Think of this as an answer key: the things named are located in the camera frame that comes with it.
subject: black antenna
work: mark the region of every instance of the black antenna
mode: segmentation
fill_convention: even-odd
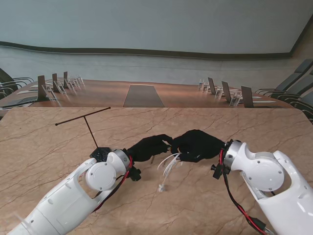
[[[76,120],[76,119],[79,119],[79,118],[82,118],[82,117],[86,117],[86,116],[89,116],[89,115],[91,115],[91,114],[96,114],[96,113],[99,113],[99,112],[101,112],[101,111],[105,111],[105,110],[110,109],[110,108],[111,108],[111,107],[108,107],[108,108],[105,108],[105,109],[98,110],[98,111],[96,111],[96,112],[92,112],[92,113],[90,113],[90,114],[85,114],[85,115],[82,115],[82,116],[79,116],[79,117],[75,117],[75,118],[72,118],[72,119],[69,119],[69,120],[66,120],[66,121],[61,121],[61,122],[59,122],[59,123],[56,123],[55,125],[57,126],[57,125],[60,125],[60,124],[63,124],[63,123],[67,123],[67,122],[69,122],[69,121],[74,121],[74,120]]]
[[[57,126],[57,125],[60,125],[60,124],[63,124],[63,123],[67,123],[67,122],[69,122],[69,121],[74,121],[74,120],[77,120],[77,119],[83,117],[83,118],[85,119],[85,122],[86,122],[86,124],[87,124],[87,127],[88,127],[88,129],[89,129],[89,131],[90,131],[90,134],[91,134],[91,136],[92,136],[92,138],[93,138],[93,141],[94,141],[94,143],[96,144],[97,149],[99,149],[98,144],[97,144],[97,142],[96,142],[96,140],[95,140],[95,138],[94,138],[94,136],[93,136],[93,134],[92,134],[92,131],[91,131],[90,127],[89,127],[89,124],[88,124],[88,122],[87,122],[86,116],[89,116],[89,115],[91,115],[91,114],[96,114],[96,113],[99,113],[99,112],[101,112],[101,111],[104,111],[104,110],[107,110],[107,109],[110,109],[110,108],[111,108],[111,107],[108,107],[108,108],[105,108],[105,109],[98,110],[98,111],[96,111],[96,112],[92,112],[92,113],[90,113],[90,114],[85,114],[85,115],[82,115],[82,116],[79,116],[79,117],[75,117],[75,118],[72,118],[72,119],[69,119],[69,120],[66,120],[66,121],[61,121],[61,122],[59,122],[59,123],[56,123],[55,125]]]
[[[94,137],[93,137],[92,131],[90,130],[90,127],[89,127],[89,124],[88,124],[88,122],[87,122],[86,117],[84,117],[84,119],[85,119],[85,122],[86,122],[86,124],[87,124],[87,127],[88,127],[88,129],[89,129],[89,131],[90,131],[90,134],[91,134],[91,136],[92,136],[92,138],[93,138],[94,143],[96,144],[97,148],[99,148],[98,145],[97,145],[96,140],[95,140]]]

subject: conference table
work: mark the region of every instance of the conference table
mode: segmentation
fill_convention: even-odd
[[[0,235],[26,218],[44,195],[96,148],[83,118],[102,108],[19,107],[0,121]],[[200,129],[223,141],[247,142],[252,152],[280,150],[313,186],[313,126],[298,109],[111,108],[86,117],[100,147],[129,148],[142,138]],[[142,179],[126,179],[97,212],[70,235],[257,235],[231,202],[224,181],[210,170],[218,158],[183,162],[164,180],[160,162],[136,162]],[[248,214],[270,224],[238,171],[228,175],[232,195]]]
[[[224,99],[215,99],[211,92],[198,91],[196,85],[180,85],[149,82],[97,81],[84,80],[85,85],[76,88],[75,92],[66,89],[67,95],[55,93],[58,102],[35,102],[31,107],[166,107],[166,108],[231,108]],[[28,84],[18,91],[0,100],[0,107],[19,98],[36,96],[36,93],[17,94],[31,90]],[[276,103],[255,104],[272,108],[292,108],[291,105],[264,95],[258,100],[273,100]]]

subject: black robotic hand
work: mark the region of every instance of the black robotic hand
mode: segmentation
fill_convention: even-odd
[[[172,144],[173,139],[165,134],[143,138],[137,144],[127,149],[127,153],[132,156],[134,162],[144,162],[153,155],[167,152],[170,145],[164,141]]]
[[[179,150],[181,161],[197,163],[214,158],[224,145],[223,141],[201,130],[191,130],[173,139],[171,152],[174,154]]]

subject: beige marble surface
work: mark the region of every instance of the beige marble surface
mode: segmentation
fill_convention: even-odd
[[[0,235],[26,217],[59,181],[89,158],[95,145],[83,119],[55,126],[97,108],[16,108],[0,121]],[[251,151],[286,153],[313,186],[313,127],[296,109],[113,108],[88,117],[100,146],[128,148],[165,133],[176,137],[201,129],[224,141],[246,141]],[[139,182],[127,180],[72,235],[250,235],[256,234],[230,201],[222,181],[210,171],[217,159],[183,163],[163,180],[157,165],[136,163]],[[251,216],[265,220],[238,172],[230,190]]]

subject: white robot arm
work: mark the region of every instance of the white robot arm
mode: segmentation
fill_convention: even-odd
[[[9,235],[65,235],[80,225],[113,191],[117,175],[125,175],[130,159],[122,150],[108,154],[106,162],[91,158],[82,163],[50,190],[29,216]],[[81,188],[79,177],[84,174],[87,185],[99,191],[90,198]]]
[[[280,151],[252,153],[246,143],[230,141],[221,161],[228,169],[241,171],[250,192],[278,234],[312,234],[313,189],[289,157]],[[291,178],[290,187],[267,197],[264,192],[279,189],[285,173]]]

